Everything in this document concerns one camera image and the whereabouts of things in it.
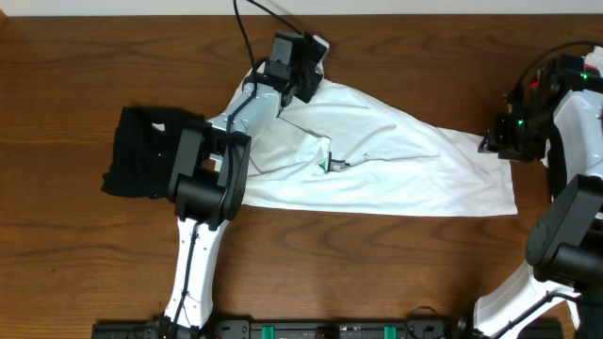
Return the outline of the white t-shirt with robot print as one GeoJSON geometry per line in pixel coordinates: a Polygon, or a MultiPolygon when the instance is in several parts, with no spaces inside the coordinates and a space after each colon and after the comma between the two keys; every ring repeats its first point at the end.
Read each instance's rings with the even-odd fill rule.
{"type": "Polygon", "coordinates": [[[247,205],[414,217],[514,215],[509,161],[481,137],[435,127],[358,89],[323,80],[251,150],[247,205]]]}

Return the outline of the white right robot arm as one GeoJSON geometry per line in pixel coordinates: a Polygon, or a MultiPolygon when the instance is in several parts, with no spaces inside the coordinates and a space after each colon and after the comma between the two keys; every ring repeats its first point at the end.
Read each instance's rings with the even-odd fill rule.
{"type": "Polygon", "coordinates": [[[479,144],[481,153],[517,162],[543,160],[551,204],[530,231],[525,259],[494,292],[459,319],[457,338],[562,337],[541,315],[566,302],[601,307],[584,296],[602,284],[602,72],[567,43],[537,58],[506,94],[479,144]]]}

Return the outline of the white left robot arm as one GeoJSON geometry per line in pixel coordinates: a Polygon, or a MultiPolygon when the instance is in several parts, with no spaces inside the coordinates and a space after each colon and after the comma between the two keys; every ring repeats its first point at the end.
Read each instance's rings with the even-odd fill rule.
{"type": "Polygon", "coordinates": [[[276,32],[270,56],[250,59],[234,101],[183,129],[168,186],[180,240],[177,265],[171,301],[152,337],[201,337],[213,311],[220,242],[241,208],[251,150],[293,99],[311,101],[329,48],[294,25],[276,32]]]}

